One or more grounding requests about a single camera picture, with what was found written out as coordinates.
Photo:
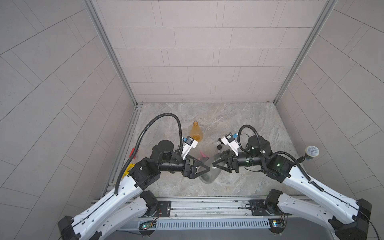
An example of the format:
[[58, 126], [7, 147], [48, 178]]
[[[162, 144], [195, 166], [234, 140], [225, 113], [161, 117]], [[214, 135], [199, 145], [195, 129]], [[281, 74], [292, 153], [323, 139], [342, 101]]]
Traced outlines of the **clear grey spray bottle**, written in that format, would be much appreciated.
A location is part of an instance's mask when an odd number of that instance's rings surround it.
[[199, 179], [209, 185], [209, 184], [212, 184], [216, 178], [218, 177], [218, 175], [220, 174], [220, 172], [222, 171], [221, 169], [219, 168], [216, 168], [213, 166], [213, 162], [219, 160], [221, 158], [221, 154], [222, 152], [221, 151], [217, 151], [217, 153], [211, 157], [209, 157], [205, 162], [204, 164], [208, 167], [210, 167], [210, 171], [208, 173], [205, 173], [201, 176], [199, 176]]

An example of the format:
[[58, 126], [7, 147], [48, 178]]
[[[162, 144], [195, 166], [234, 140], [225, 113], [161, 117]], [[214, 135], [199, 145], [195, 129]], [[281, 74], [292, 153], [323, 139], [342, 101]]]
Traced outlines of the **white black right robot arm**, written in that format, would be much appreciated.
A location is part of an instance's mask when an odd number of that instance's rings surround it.
[[220, 143], [230, 147], [213, 166], [231, 173], [240, 167], [259, 166], [267, 177], [298, 190], [313, 200], [308, 203], [279, 190], [271, 190], [264, 206], [271, 215], [295, 215], [321, 225], [340, 240], [365, 240], [368, 237], [372, 204], [338, 193], [311, 177], [301, 162], [292, 155], [278, 151], [263, 137], [253, 135], [242, 149], [234, 135], [227, 135]]

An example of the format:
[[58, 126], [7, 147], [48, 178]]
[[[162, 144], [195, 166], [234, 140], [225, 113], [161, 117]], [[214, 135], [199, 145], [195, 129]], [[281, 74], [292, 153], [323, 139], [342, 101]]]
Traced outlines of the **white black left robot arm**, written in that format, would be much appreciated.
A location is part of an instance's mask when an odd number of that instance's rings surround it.
[[182, 154], [174, 151], [171, 141], [155, 145], [149, 158], [137, 162], [127, 176], [95, 204], [75, 217], [65, 216], [58, 222], [61, 240], [104, 240], [131, 220], [152, 217], [158, 210], [158, 200], [147, 190], [161, 172], [181, 172], [195, 179], [210, 171], [210, 167], [189, 155], [197, 141], [183, 143]]

